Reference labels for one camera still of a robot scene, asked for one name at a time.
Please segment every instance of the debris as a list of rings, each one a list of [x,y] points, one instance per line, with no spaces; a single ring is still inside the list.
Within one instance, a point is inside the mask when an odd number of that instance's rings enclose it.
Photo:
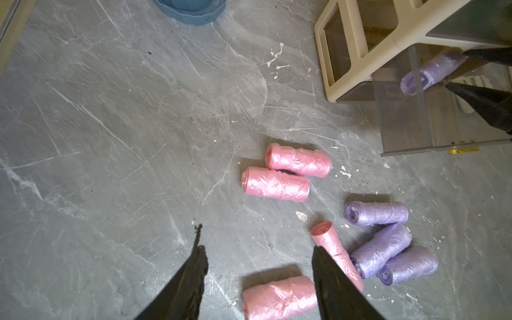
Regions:
[[[418,299],[411,297],[411,295],[410,295],[409,293],[406,293],[406,296],[408,296],[408,297],[409,297],[409,298],[411,298],[412,300],[414,300],[414,301],[418,302]]]
[[[295,211],[295,214],[297,215],[297,217],[299,219],[301,219],[302,221],[306,222],[306,220],[308,219],[308,215],[303,213],[303,212],[300,212],[300,211]]]
[[[272,59],[271,61],[268,61],[266,62],[267,64],[267,67],[270,67],[270,64],[272,62],[274,62],[282,53],[283,53],[283,46],[285,45],[284,43],[279,43],[281,45],[281,50],[279,52],[277,52],[276,54],[274,54],[272,51],[270,51],[270,54],[274,57],[274,59]]]

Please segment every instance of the gray marble floor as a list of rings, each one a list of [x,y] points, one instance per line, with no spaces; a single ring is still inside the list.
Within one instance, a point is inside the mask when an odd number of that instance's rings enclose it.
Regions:
[[[440,260],[396,287],[365,281],[386,318],[507,318],[512,145],[381,158],[374,105],[325,99],[326,2],[228,0],[194,27],[151,0],[38,0],[0,79],[1,318],[132,319],[202,223],[200,319],[242,319],[244,287],[312,275],[319,219],[349,251],[370,237],[340,213],[362,195],[405,202],[413,242]],[[271,141],[331,156],[305,203],[243,194]]]

